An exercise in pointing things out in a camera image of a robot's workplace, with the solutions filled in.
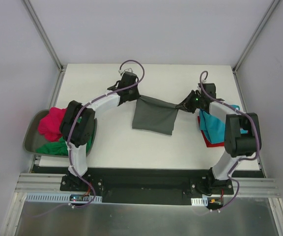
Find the grey t-shirt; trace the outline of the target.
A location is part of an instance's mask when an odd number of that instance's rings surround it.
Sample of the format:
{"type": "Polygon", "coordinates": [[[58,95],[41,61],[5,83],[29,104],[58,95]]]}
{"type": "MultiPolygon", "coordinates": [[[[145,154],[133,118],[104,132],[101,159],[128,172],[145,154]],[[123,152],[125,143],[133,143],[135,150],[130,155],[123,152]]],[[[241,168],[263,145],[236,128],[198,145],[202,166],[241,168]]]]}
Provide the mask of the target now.
{"type": "Polygon", "coordinates": [[[175,104],[142,95],[136,102],[132,128],[171,136],[177,114],[175,104]]]}

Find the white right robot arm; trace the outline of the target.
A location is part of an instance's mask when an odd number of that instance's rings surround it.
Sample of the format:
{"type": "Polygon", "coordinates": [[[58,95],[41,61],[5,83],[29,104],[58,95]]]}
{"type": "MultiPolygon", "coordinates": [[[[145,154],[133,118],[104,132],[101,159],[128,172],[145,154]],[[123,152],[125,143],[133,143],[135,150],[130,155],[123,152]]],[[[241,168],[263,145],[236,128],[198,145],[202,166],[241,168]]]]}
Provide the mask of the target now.
{"type": "Polygon", "coordinates": [[[189,113],[200,109],[225,124],[225,151],[202,182],[209,193],[217,194],[223,185],[227,185],[240,162],[251,160],[251,156],[260,151],[259,121],[257,114],[243,113],[224,100],[217,99],[214,83],[200,84],[198,87],[198,90],[191,91],[176,108],[189,113]]]}

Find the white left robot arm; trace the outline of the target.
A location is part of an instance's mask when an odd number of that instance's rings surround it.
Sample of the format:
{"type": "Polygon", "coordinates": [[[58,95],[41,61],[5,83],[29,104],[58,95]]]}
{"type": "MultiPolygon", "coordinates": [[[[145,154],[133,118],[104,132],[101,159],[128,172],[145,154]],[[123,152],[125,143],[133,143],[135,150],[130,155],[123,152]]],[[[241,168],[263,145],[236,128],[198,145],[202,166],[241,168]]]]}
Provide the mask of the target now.
{"type": "Polygon", "coordinates": [[[86,145],[96,131],[98,118],[109,109],[137,100],[140,97],[138,82],[135,73],[125,71],[121,79],[109,87],[104,95],[87,104],[75,100],[68,104],[59,130],[67,145],[68,171],[74,175],[71,185],[77,191],[84,191],[88,186],[88,179],[84,177],[88,169],[86,145]]]}

